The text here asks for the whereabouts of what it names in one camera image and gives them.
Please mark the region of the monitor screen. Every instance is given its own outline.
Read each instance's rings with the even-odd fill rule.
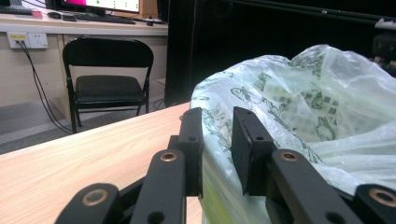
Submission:
[[[133,13],[139,12],[139,0],[64,0],[64,4]]]

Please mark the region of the brass insert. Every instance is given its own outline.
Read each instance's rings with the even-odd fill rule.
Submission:
[[[391,192],[383,189],[370,189],[369,194],[378,203],[382,203],[389,207],[396,207],[396,195]]]
[[[297,161],[298,160],[298,156],[291,151],[280,153],[280,157],[285,161]]]
[[[177,158],[177,154],[172,152],[166,152],[161,155],[162,161],[174,161]]]
[[[94,189],[88,192],[82,198],[82,203],[86,206],[94,206],[103,202],[107,198],[107,191],[105,189]]]

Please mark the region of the chair seat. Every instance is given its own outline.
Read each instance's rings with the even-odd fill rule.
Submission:
[[[134,77],[93,75],[76,80],[76,101],[79,104],[140,102],[145,95]]]

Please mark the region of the keyboard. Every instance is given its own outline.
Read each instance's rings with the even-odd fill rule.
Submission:
[[[92,16],[92,15],[76,15],[76,19],[81,21],[102,21],[123,24],[136,24],[136,22],[128,19],[112,17],[112,16]]]
[[[31,16],[32,9],[23,6],[0,7],[0,13]]]

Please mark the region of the wooden table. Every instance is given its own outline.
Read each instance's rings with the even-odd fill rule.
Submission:
[[[152,156],[179,135],[177,105],[84,133],[0,155],[0,223],[53,223],[71,198],[93,183],[123,189],[146,175]],[[187,223],[202,221],[188,198]]]

